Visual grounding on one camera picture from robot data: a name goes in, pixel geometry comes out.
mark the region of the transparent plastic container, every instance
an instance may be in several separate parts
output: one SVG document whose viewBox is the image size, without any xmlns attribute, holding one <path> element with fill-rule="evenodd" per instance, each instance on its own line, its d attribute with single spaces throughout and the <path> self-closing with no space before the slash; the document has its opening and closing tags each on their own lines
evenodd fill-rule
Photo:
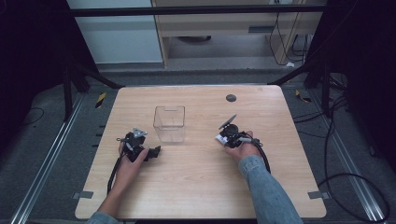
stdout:
<svg viewBox="0 0 396 224">
<path fill-rule="evenodd" d="M 155 108 L 154 128 L 162 142 L 184 141 L 184 106 L 157 106 Z"/>
</svg>

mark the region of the human hand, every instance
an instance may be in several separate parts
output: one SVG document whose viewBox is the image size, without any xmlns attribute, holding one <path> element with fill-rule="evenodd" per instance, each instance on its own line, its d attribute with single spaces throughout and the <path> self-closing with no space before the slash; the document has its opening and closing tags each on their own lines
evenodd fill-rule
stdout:
<svg viewBox="0 0 396 224">
<path fill-rule="evenodd" d="M 253 137 L 253 132 L 252 131 L 247 131 L 247 134 Z M 236 163 L 239 163 L 242 159 L 244 159 L 247 156 L 251 155 L 256 155 L 256 156 L 261 156 L 259 150 L 251 143 L 246 143 L 243 142 L 239 147 L 225 147 L 225 152 L 229 154 L 233 159 L 236 161 Z"/>
<path fill-rule="evenodd" d="M 119 151 L 122 151 L 124 143 L 120 143 Z M 122 157 L 119 165 L 119 169 L 116 172 L 116 180 L 111 191 L 118 191 L 120 193 L 125 192 L 131 184 L 134 182 L 137 174 L 139 173 L 140 166 L 143 160 L 148 155 L 149 150 L 147 148 L 143 149 L 137 159 L 131 162 L 127 156 Z"/>
</svg>

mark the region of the blue-gray sleeve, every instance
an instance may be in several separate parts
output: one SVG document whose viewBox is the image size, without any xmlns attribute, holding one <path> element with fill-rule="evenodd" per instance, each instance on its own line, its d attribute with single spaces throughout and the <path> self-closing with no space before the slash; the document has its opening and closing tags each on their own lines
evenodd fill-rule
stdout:
<svg viewBox="0 0 396 224">
<path fill-rule="evenodd" d="M 248 156 L 238 166 L 250 189 L 258 223 L 303 223 L 288 194 L 265 169 L 262 158 Z"/>
<path fill-rule="evenodd" d="M 95 212 L 86 224 L 119 224 L 119 222 L 106 213 Z"/>
</svg>

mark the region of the gray carpet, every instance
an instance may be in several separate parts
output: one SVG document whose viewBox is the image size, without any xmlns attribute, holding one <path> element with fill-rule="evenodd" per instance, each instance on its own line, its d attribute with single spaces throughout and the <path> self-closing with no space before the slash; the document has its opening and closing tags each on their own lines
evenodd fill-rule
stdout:
<svg viewBox="0 0 396 224">
<path fill-rule="evenodd" d="M 138 85 L 189 85 L 189 84 L 236 84 L 236 83 L 266 83 L 287 74 L 288 70 L 219 70 L 219 71 L 174 71 L 149 72 L 135 74 L 105 74 L 109 79 L 127 86 Z M 72 194 L 81 191 L 92 164 L 99 144 L 103 125 L 106 124 L 117 91 L 111 90 L 93 79 L 89 79 L 92 87 L 84 94 L 84 101 L 77 120 L 64 144 L 64 147 L 49 175 L 49 179 L 37 199 L 29 220 L 37 223 L 52 223 L 78 221 L 74 215 L 77 200 Z M 297 81 L 290 86 L 301 86 Z M 305 103 L 295 96 L 295 88 L 283 88 L 291 114 L 301 116 L 318 109 L 313 103 Z M 107 96 L 101 108 L 95 108 L 101 92 Z M 0 220 L 5 223 L 12 217 L 21 203 L 25 193 L 45 159 L 51 144 L 59 132 L 64 118 L 64 99 L 62 86 L 43 91 L 37 95 L 34 107 L 44 110 L 44 116 L 38 121 L 23 125 L 9 146 L 10 153 L 2 158 L 0 164 Z M 40 117 L 39 109 L 34 109 L 28 115 L 26 122 Z M 390 170 L 382 158 L 370 156 L 367 143 L 346 108 L 340 108 L 335 113 L 336 129 L 342 135 L 343 141 L 356 162 L 362 174 L 375 182 L 383 191 L 391 208 L 396 205 L 393 196 L 396 189 L 396 175 Z M 324 138 L 327 129 L 321 119 L 296 124 L 307 158 L 317 182 L 324 178 L 323 153 Z M 342 173 L 344 168 L 333 149 L 329 145 L 329 173 Z M 340 178 L 331 182 L 333 192 L 342 204 L 353 212 L 365 217 L 359 198 L 354 193 L 348 178 Z M 305 223 L 361 223 L 347 214 L 332 199 L 325 200 L 328 214 L 320 220 L 305 220 Z M 389 223 L 396 223 L 396 215 L 391 213 Z"/>
</svg>

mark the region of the person's left hand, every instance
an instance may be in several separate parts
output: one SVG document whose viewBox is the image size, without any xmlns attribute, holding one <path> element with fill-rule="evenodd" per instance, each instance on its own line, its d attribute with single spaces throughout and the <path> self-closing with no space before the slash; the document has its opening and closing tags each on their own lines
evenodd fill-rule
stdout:
<svg viewBox="0 0 396 224">
<path fill-rule="evenodd" d="M 119 151 L 122 151 L 124 143 L 120 143 Z M 125 192 L 131 184 L 134 182 L 137 174 L 139 173 L 140 166 L 143 160 L 148 155 L 149 150 L 147 148 L 143 149 L 137 159 L 131 162 L 127 156 L 122 157 L 119 165 L 119 169 L 116 172 L 116 180 L 111 191 L 116 190 L 119 193 Z"/>
</svg>

